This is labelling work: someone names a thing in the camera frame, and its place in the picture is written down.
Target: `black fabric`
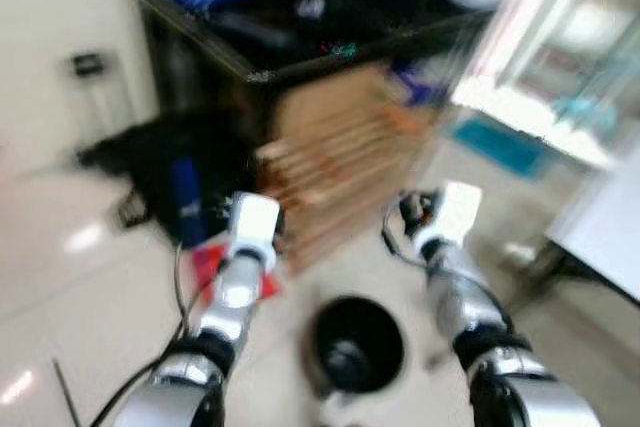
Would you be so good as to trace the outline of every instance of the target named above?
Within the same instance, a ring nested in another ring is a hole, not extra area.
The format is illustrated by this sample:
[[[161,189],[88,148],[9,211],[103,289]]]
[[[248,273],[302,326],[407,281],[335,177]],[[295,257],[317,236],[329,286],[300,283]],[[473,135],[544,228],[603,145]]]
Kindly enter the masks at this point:
[[[211,237],[227,228],[225,199],[238,190],[256,189],[255,145],[241,124],[229,113],[171,115],[102,141],[80,152],[78,160],[85,167],[132,181],[135,192],[124,199],[117,212],[122,227],[156,218],[177,243],[184,233],[180,231],[172,168],[178,159],[192,159],[198,174],[204,234]],[[137,197],[146,209],[134,205]]]

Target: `wooden crate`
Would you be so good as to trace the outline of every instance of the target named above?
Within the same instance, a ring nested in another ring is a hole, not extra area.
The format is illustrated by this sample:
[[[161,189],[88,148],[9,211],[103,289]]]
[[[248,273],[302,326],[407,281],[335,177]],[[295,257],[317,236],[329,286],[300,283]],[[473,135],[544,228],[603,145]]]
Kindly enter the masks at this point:
[[[351,85],[361,90],[367,87],[366,75],[372,82],[379,80],[375,71],[353,75],[358,82]],[[343,88],[350,85],[344,79],[340,82]],[[332,88],[329,98],[335,99],[339,89],[335,84]],[[334,102],[323,115],[300,113],[301,104],[293,105],[298,117],[290,115],[283,124],[296,127],[288,133],[284,129],[282,138],[260,148],[258,156],[267,179],[264,193],[285,210],[285,248],[290,273],[296,274],[381,221],[384,205],[403,186],[436,115],[428,111],[415,115],[362,92],[350,92],[342,108]],[[300,124],[300,117],[306,122]]]

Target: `white table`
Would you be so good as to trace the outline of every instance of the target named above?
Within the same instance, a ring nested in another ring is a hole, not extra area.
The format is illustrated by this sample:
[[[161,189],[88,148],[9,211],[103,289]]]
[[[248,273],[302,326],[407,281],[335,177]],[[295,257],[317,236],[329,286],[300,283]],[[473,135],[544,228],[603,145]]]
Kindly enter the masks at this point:
[[[567,276],[597,281],[640,306],[640,139],[615,170],[585,184],[546,236],[548,245],[536,259],[540,269],[534,269],[540,273],[512,308],[530,303]]]

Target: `blue mat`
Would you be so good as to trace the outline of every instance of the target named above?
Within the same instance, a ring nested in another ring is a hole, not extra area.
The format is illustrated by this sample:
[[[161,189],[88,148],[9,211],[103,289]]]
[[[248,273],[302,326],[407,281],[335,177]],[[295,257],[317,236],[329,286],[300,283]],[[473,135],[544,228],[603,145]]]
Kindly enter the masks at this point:
[[[452,137],[522,177],[540,175],[551,156],[541,141],[478,118],[456,127]]]

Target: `black joint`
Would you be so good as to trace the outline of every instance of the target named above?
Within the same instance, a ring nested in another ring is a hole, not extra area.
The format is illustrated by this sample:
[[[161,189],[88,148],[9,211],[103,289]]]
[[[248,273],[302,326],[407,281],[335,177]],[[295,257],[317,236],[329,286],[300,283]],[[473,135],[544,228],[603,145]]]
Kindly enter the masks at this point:
[[[240,249],[235,254],[236,257],[249,257],[250,259],[255,260],[256,262],[263,262],[264,259],[260,256],[258,252],[251,249]]]
[[[515,347],[532,351],[531,344],[522,335],[497,327],[479,327],[463,332],[453,343],[453,351],[465,372],[483,354],[496,347]]]
[[[476,427],[526,427],[517,395],[506,379],[480,372],[469,387]]]
[[[224,427],[224,392],[222,385],[209,389],[196,410],[190,427]]]
[[[431,262],[431,259],[433,259],[433,257],[436,255],[438,249],[440,249],[440,247],[442,247],[443,245],[444,241],[434,239],[430,240],[422,246],[422,248],[420,249],[420,253],[422,254],[422,257],[424,257],[424,260],[427,262],[427,264]]]
[[[200,354],[205,356],[226,378],[235,361],[235,350],[231,343],[215,333],[203,333],[198,337],[182,338],[169,347],[167,355]]]
[[[407,195],[400,201],[399,208],[404,221],[404,234],[411,237],[422,225],[424,213],[420,205],[420,196],[417,194]]]

